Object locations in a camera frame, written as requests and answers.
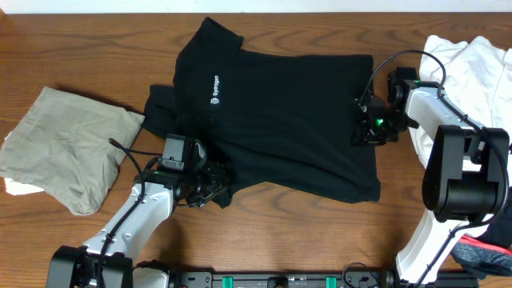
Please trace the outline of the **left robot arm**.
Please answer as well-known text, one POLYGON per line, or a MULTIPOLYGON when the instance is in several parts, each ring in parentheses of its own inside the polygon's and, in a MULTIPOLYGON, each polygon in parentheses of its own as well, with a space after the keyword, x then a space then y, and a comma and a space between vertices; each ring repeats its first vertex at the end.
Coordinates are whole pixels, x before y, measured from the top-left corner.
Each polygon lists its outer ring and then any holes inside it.
POLYGON ((164 150, 136 168, 130 196, 95 236, 53 255, 48 287, 180 287, 181 277, 153 260, 135 264, 156 228, 179 206, 201 207, 230 189, 230 162, 196 138, 169 134, 164 150))

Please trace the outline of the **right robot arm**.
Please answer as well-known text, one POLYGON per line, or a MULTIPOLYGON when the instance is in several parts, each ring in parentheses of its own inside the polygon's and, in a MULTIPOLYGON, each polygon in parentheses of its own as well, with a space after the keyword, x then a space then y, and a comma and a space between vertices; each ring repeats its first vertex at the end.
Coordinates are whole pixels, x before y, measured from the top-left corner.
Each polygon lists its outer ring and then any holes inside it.
POLYGON ((483 234, 504 211, 509 135, 471 119, 449 100, 442 83, 420 80, 412 67, 390 73, 387 85, 387 101, 374 96, 372 82, 357 98, 352 143, 382 146, 421 128, 433 145, 422 180, 422 219, 379 285, 428 287, 456 243, 466 234, 483 234))

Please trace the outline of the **black t-shirt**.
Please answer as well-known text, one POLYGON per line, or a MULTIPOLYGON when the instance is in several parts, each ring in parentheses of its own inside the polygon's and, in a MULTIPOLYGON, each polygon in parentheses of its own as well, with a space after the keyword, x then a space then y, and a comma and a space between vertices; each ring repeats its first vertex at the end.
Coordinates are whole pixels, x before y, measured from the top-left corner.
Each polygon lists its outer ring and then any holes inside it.
POLYGON ((227 158, 232 191, 272 182, 341 202, 376 202, 375 150, 353 146, 369 55, 280 56, 245 50, 212 18, 179 53, 173 82, 152 85, 143 127, 200 140, 227 158))

